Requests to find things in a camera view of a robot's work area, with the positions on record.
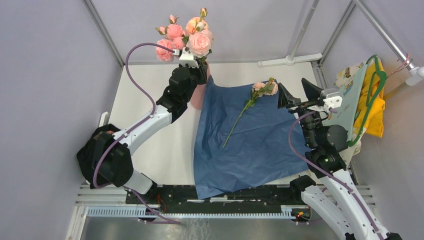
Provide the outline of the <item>pink cylindrical vase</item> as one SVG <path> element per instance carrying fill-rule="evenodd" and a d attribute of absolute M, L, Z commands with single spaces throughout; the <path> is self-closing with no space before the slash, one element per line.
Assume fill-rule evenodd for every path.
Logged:
<path fill-rule="evenodd" d="M 201 85 L 197 85 L 197 87 L 195 88 L 193 95 L 190 99 L 190 104 L 196 110 L 200 111 L 203 108 L 206 85 L 207 85 L 206 83 L 201 84 Z"/>

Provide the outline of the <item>single pink flower stem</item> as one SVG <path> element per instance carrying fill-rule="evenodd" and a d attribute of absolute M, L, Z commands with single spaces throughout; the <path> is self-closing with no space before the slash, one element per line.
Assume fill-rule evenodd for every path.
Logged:
<path fill-rule="evenodd" d="M 186 44 L 183 41 L 185 37 L 185 30 L 179 24 L 177 24 L 178 17 L 170 14 L 169 25 L 165 28 L 166 37 L 170 40 L 176 49 L 182 50 Z"/>

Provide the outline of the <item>blue flower wrapping paper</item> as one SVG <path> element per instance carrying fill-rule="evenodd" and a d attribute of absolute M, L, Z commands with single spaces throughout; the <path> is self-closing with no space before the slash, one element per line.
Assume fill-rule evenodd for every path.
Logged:
<path fill-rule="evenodd" d="M 210 78 L 194 143 L 193 172 L 197 196 L 210 198 L 290 177 L 308 169 L 299 154 L 308 151 L 295 116 L 278 108 L 278 91 L 262 96 L 239 119 L 252 85 L 222 87 Z"/>

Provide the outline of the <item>white clothes rack stand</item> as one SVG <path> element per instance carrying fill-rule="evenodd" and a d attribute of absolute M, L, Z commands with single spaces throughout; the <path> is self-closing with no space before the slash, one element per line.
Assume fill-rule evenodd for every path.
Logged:
<path fill-rule="evenodd" d="M 300 32 L 296 38 L 296 41 L 293 45 L 293 48 L 290 52 L 290 54 L 288 54 L 285 58 L 279 58 L 279 59 L 273 59 L 273 60 L 265 60 L 265 61 L 259 61 L 257 63 L 257 66 L 260 68 L 264 68 L 264 67 L 274 67 L 274 66 L 293 66 L 295 64 L 298 63 L 305 63 L 305 62 L 313 62 L 313 61 L 318 61 L 320 60 L 323 55 L 321 53 L 316 53 L 316 54 L 309 54 L 309 55 L 301 55 L 301 56 L 296 56 L 296 53 L 300 47 L 300 44 L 305 36 L 305 33 L 308 29 L 308 26 L 312 20 L 312 17 L 316 11 L 316 8 L 319 4 L 320 0 L 314 0 L 312 2 L 312 5 L 307 13 L 307 16 L 302 24 L 302 27 L 300 29 Z"/>

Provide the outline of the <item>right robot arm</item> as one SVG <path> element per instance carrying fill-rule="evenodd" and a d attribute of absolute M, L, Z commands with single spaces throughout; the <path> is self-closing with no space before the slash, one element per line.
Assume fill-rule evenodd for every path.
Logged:
<path fill-rule="evenodd" d="M 323 125 L 321 113 L 336 113 L 342 105 L 342 94 L 336 89 L 322 89 L 305 78 L 301 84 L 307 101 L 290 94 L 279 83 L 278 107 L 290 114 L 298 114 L 291 125 L 300 126 L 305 146 L 311 150 L 304 154 L 293 152 L 304 160 L 334 200 L 328 199 L 316 182 L 308 175 L 290 182 L 289 199 L 295 204 L 310 206 L 331 227 L 341 240 L 399 240 L 398 233 L 389 231 L 376 218 L 359 193 L 340 152 L 348 147 L 347 130 L 338 124 Z"/>

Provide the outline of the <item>light green printed garment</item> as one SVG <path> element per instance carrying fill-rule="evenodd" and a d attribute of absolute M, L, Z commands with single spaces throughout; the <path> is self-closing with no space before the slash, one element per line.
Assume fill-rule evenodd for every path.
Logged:
<path fill-rule="evenodd" d="M 337 113 L 329 114 L 328 119 L 324 121 L 325 126 L 336 124 L 344 127 L 348 141 L 355 140 L 359 133 L 354 122 L 358 116 L 357 107 L 367 68 L 368 65 L 362 62 L 346 67 L 337 74 L 334 85 L 341 92 L 342 103 L 336 109 Z"/>

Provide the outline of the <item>black cloth pile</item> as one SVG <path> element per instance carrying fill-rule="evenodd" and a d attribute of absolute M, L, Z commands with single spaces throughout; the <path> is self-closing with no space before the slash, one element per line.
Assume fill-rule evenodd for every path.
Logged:
<path fill-rule="evenodd" d="M 90 189 L 95 188 L 93 184 L 95 170 L 92 167 L 92 162 L 93 162 L 94 149 L 97 143 L 97 137 L 101 132 L 107 132 L 107 133 L 113 134 L 118 131 L 120 131 L 120 129 L 114 126 L 113 124 L 107 124 L 107 125 L 98 127 L 92 133 L 90 139 L 86 142 L 86 144 L 76 154 L 76 158 L 78 161 L 81 174 L 83 175 L 85 180 L 88 181 Z"/>

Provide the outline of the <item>pink artificial flower bunch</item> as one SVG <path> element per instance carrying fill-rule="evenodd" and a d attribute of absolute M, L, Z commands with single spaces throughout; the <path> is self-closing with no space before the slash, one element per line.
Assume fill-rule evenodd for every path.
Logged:
<path fill-rule="evenodd" d="M 205 62 L 207 56 L 212 52 L 214 36 L 211 31 L 204 29 L 197 31 L 188 37 L 186 46 L 190 52 L 202 62 Z"/>

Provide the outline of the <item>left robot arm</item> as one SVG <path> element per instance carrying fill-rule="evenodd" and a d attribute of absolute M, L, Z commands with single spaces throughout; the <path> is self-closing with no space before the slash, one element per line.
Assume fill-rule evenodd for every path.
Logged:
<path fill-rule="evenodd" d="M 207 82 L 207 72 L 208 65 L 200 60 L 180 64 L 172 71 L 162 96 L 140 120 L 122 130 L 101 130 L 96 135 L 91 180 L 94 188 L 126 187 L 138 192 L 137 196 L 145 204 L 156 200 L 154 181 L 134 169 L 132 155 L 156 132 L 183 115 L 197 86 Z"/>

